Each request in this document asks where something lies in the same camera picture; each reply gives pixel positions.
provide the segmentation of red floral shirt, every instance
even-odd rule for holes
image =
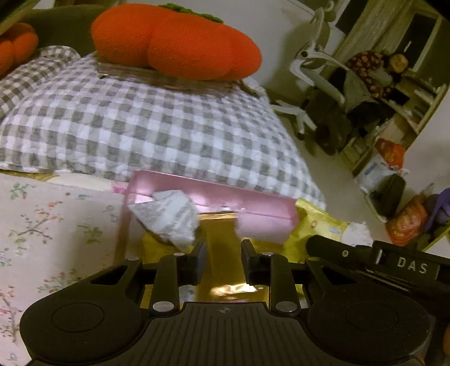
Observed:
[[[383,98],[392,91],[390,87],[381,87],[369,75],[369,71],[384,67],[383,56],[375,51],[364,51],[353,56],[345,65],[355,72],[366,84],[368,91],[374,98]]]

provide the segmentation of white paper wrapper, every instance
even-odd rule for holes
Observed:
[[[187,252],[198,227],[194,203],[182,191],[156,192],[153,198],[154,201],[135,203],[128,208],[147,230]]]

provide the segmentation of silver screw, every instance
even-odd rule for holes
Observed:
[[[170,301],[158,301],[153,304],[153,309],[160,312],[165,313],[167,311],[172,310],[175,307]]]
[[[292,313],[297,310],[297,304],[292,301],[280,301],[275,307],[278,311],[282,311],[283,313]]]

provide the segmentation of gingham pillow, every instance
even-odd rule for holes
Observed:
[[[0,79],[0,123],[20,100],[79,58],[70,47],[43,47],[26,64]]]

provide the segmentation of beige curtain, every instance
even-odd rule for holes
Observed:
[[[401,17],[410,10],[412,3],[413,0],[369,0],[358,21],[333,56],[341,62],[346,62],[362,51],[387,50],[387,47],[392,47],[389,34],[392,34],[393,28],[395,30],[396,27],[404,26],[396,23],[399,20],[403,22]]]

